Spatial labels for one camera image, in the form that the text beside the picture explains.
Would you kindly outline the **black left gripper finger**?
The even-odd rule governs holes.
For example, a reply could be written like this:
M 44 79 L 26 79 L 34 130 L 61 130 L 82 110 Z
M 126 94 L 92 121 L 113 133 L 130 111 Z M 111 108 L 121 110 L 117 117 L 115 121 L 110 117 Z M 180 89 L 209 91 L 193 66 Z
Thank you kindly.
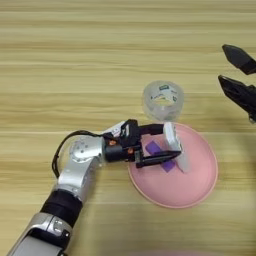
M 157 152 L 156 154 L 151 156 L 140 156 L 136 160 L 136 167 L 142 168 L 145 166 L 162 164 L 164 162 L 167 162 L 169 160 L 172 160 L 178 157 L 180 154 L 181 154 L 180 151 L 162 151 L 162 152 Z
M 158 135 L 163 133 L 163 124 L 148 124 L 139 127 L 140 134 Z

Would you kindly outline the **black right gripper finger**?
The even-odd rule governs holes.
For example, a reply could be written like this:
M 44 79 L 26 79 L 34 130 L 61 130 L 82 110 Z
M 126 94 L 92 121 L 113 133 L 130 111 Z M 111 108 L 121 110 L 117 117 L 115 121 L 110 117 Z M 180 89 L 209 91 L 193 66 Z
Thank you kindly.
M 244 74 L 250 75 L 256 73 L 256 60 L 242 48 L 224 44 L 222 49 L 227 60 Z
M 238 80 L 218 76 L 224 94 L 248 114 L 256 114 L 256 87 L 247 86 Z

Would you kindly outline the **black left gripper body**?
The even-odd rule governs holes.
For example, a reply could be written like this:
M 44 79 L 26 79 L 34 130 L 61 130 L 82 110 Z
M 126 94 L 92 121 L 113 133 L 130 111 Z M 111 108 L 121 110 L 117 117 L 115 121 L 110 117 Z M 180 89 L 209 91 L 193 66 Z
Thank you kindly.
M 144 166 L 141 137 L 104 136 L 105 160 L 107 162 L 134 162 L 138 168 Z

